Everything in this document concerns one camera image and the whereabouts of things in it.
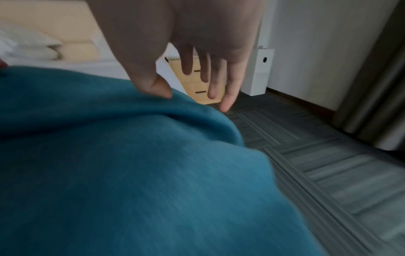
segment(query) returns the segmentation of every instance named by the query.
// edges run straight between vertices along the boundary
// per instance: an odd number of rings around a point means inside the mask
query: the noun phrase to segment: floor
[[[226,113],[331,256],[405,255],[405,164],[273,94]]]

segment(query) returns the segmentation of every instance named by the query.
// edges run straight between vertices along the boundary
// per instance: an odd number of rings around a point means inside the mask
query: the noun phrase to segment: gray curtain
[[[400,0],[332,124],[383,150],[405,141],[405,0]]]

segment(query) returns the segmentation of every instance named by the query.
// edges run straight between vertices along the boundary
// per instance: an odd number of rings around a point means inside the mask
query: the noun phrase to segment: white bed sheet
[[[20,58],[3,58],[4,61],[10,66],[28,66],[28,67],[47,67],[58,68],[81,72],[90,75],[98,75],[103,77],[118,78],[129,80],[127,73],[121,64],[114,60],[100,60],[93,62],[64,62],[64,61],[37,61]],[[170,85],[171,88],[176,89],[184,94],[187,94],[180,81],[177,79],[169,63],[165,59],[156,61],[157,73],[161,75]]]

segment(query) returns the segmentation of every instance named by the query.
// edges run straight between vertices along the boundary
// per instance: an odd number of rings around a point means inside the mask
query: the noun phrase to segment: wooden nightstand
[[[184,89],[186,90],[187,94],[194,99],[197,103],[200,104],[213,104],[218,103],[222,100],[222,97],[225,93],[225,85],[226,81],[224,79],[223,84],[221,84],[219,95],[216,99],[211,100],[208,98],[208,87],[209,83],[204,83],[201,81],[200,72],[200,60],[198,58],[194,58],[193,61],[193,72],[191,75],[183,74],[181,70],[181,62],[179,59],[170,59],[169,65],[173,69],[173,72],[176,74],[177,78],[183,85]]]

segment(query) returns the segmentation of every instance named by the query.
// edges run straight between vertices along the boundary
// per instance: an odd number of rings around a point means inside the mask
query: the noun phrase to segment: brown baseboard
[[[299,105],[300,107],[308,110],[309,112],[311,112],[312,114],[314,114],[315,116],[319,117],[320,119],[322,119],[323,121],[330,123],[332,120],[333,115],[335,114],[334,110],[319,106],[317,104],[308,102],[306,100],[302,100],[300,98],[276,91],[274,89],[270,89],[267,88],[267,91],[269,93],[275,94],[277,96],[280,96],[286,100],[289,100],[291,102],[294,102],[295,104]]]

